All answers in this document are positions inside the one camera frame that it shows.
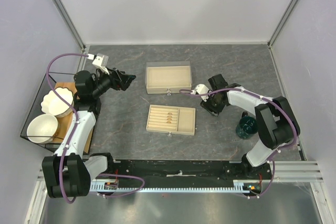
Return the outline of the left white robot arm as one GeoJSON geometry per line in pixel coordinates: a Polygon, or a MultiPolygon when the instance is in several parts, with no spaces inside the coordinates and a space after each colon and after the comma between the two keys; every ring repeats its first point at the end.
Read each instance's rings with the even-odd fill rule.
{"type": "Polygon", "coordinates": [[[87,139],[101,110],[100,96],[109,89],[125,91],[136,78],[116,68],[94,73],[82,70],[74,75],[76,93],[73,96],[71,125],[53,156],[45,157],[42,169],[48,196],[69,199],[86,196],[92,180],[99,175],[111,178],[115,173],[109,153],[92,154],[82,159],[87,139]]]}

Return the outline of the beige ring slot tray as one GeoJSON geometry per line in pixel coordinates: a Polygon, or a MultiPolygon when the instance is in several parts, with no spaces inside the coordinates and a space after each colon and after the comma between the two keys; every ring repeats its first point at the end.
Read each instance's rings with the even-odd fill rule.
{"type": "Polygon", "coordinates": [[[196,109],[150,105],[146,130],[148,132],[195,135],[196,109]]]}

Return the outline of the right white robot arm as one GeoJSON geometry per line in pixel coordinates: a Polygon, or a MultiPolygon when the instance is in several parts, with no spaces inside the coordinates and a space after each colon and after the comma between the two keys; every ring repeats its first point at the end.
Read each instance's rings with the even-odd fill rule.
{"type": "Polygon", "coordinates": [[[228,84],[221,74],[208,79],[210,88],[199,84],[194,94],[201,95],[201,107],[214,116],[218,116],[226,106],[237,106],[255,116],[259,140],[243,156],[241,174],[248,179],[259,173],[263,165],[288,144],[295,143],[300,135],[300,127],[288,100],[263,97],[246,90],[237,83],[228,84]]]}

